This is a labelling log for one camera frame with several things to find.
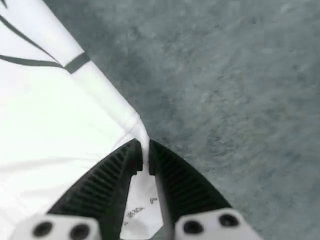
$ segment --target white fabric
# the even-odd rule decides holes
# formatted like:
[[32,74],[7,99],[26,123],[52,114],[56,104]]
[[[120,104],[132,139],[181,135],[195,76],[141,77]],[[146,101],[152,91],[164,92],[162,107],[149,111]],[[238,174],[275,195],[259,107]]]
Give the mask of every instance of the white fabric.
[[[52,57],[0,21],[0,57],[62,66],[84,51],[41,0],[0,1],[0,15]],[[137,112],[89,61],[75,73],[0,58],[0,238],[45,213],[83,174],[136,138],[143,171],[131,180],[120,237],[149,239],[162,226],[149,137]]]

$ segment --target gray carpet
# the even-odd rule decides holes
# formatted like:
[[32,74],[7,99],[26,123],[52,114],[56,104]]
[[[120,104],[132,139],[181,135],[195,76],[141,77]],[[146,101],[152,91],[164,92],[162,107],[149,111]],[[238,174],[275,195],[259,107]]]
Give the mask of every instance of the gray carpet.
[[319,239],[319,0],[45,2],[265,239]]

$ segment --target black line pattern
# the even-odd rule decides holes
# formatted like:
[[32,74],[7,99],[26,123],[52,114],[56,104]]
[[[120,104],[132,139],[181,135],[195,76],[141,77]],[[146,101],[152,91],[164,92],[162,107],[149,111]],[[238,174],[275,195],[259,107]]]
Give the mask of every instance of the black line pattern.
[[[33,45],[34,47],[38,48],[39,50],[43,51],[45,54],[47,54],[48,56],[50,56],[52,59],[54,59],[56,62],[58,62],[53,56],[51,56],[46,50],[44,50],[42,47],[40,47],[38,44],[36,44],[34,41],[32,41],[31,39],[29,39],[27,36],[25,36],[22,32],[20,32],[18,29],[16,29],[12,24],[10,24],[3,16],[0,15],[0,22],[2,22],[8,29],[10,29],[13,33],[15,33],[17,36],[19,36],[20,38],[24,39],[25,41],[27,41],[28,43],[30,43],[31,45]],[[50,63],[51,65],[59,65],[56,62],[50,62],[47,61],[46,63]]]
[[4,7],[7,9],[8,6],[7,6],[7,3],[6,3],[6,0],[0,0],[0,1],[3,3]]
[[90,61],[88,55],[84,52],[74,58],[71,62],[69,62],[64,69],[67,70],[70,74],[73,74],[78,69],[80,69],[83,65]]
[[19,64],[24,66],[63,68],[59,63],[56,63],[54,61],[31,60],[31,59],[23,59],[23,58],[4,56],[4,55],[0,55],[0,60],[4,60],[9,63]]

